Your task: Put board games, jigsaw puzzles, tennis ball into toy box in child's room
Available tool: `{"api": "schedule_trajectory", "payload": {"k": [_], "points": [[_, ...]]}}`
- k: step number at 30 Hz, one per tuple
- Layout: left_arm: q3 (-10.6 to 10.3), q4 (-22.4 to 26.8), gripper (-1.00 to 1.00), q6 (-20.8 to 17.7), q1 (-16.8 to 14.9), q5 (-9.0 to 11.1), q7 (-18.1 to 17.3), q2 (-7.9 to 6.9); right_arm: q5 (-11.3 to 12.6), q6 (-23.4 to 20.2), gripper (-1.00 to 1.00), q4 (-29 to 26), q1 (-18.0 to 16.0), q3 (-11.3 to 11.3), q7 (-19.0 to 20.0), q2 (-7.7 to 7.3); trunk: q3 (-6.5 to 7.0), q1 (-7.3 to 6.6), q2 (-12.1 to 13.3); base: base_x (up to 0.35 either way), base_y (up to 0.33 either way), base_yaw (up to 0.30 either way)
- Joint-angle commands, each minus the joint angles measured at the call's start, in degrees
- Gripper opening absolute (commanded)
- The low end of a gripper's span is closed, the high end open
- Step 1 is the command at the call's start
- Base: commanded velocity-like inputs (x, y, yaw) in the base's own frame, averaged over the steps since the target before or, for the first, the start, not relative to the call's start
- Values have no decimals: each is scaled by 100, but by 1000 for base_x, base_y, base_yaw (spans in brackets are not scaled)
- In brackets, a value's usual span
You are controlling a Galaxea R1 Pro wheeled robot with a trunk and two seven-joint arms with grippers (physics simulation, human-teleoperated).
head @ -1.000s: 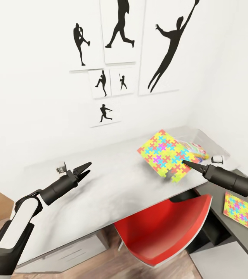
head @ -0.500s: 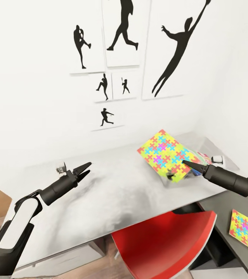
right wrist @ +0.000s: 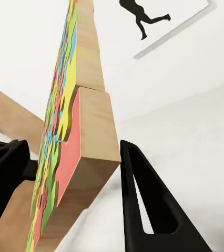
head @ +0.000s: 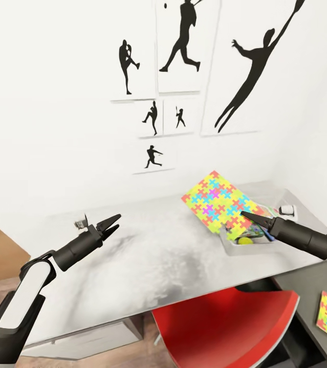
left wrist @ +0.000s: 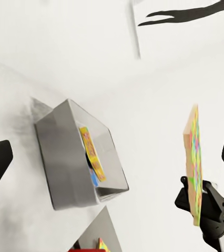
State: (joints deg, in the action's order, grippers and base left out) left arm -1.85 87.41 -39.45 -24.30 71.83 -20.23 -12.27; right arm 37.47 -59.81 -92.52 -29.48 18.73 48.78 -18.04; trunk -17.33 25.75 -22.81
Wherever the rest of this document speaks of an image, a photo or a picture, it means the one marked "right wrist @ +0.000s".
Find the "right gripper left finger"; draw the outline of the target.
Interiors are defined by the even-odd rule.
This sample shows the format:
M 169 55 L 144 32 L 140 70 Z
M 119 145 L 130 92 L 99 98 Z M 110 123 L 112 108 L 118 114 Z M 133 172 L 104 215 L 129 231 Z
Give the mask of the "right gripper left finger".
M 8 143 L 0 148 L 0 218 L 29 161 L 30 151 L 26 140 Z

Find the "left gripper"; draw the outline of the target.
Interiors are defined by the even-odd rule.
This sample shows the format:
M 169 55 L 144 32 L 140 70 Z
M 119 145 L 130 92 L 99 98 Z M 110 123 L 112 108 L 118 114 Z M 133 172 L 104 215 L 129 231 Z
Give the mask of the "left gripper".
M 15 139 L 15 140 L 10 141 L 9 144 L 15 143 L 15 142 L 19 142 L 19 141 Z M 30 160 L 17 186 L 19 186 L 25 180 L 36 181 L 37 170 L 38 170 L 38 160 L 34 160 L 34 161 Z

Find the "jigsaw puzzle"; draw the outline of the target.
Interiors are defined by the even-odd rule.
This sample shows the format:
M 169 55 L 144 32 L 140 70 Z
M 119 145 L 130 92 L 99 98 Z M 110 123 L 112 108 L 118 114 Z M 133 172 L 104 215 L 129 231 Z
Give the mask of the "jigsaw puzzle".
M 94 0 L 69 0 L 38 156 L 25 252 L 54 252 L 121 164 Z

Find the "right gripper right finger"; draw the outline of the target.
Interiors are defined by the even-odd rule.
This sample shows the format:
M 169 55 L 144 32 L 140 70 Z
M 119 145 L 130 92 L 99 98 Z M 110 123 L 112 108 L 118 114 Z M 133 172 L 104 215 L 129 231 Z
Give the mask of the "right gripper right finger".
M 142 153 L 120 141 L 125 252 L 212 252 Z M 144 232 L 134 178 L 154 234 Z

